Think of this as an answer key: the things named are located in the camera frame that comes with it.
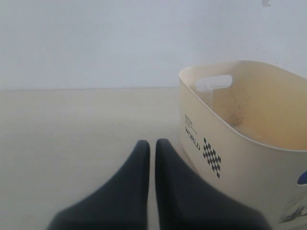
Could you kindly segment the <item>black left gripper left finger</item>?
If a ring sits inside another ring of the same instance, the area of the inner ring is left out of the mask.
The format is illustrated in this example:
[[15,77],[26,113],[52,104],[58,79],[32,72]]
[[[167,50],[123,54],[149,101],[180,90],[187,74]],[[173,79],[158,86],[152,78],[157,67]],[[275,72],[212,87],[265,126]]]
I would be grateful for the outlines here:
[[98,190],[58,212],[49,230],[145,230],[150,145],[137,141],[120,169]]

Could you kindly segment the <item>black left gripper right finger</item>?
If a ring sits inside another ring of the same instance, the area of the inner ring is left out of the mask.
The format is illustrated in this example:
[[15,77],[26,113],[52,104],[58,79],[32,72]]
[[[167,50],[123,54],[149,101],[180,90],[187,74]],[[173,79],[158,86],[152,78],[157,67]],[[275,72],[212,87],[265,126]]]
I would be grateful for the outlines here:
[[264,216],[202,180],[170,141],[157,140],[155,190],[162,230],[269,230]]

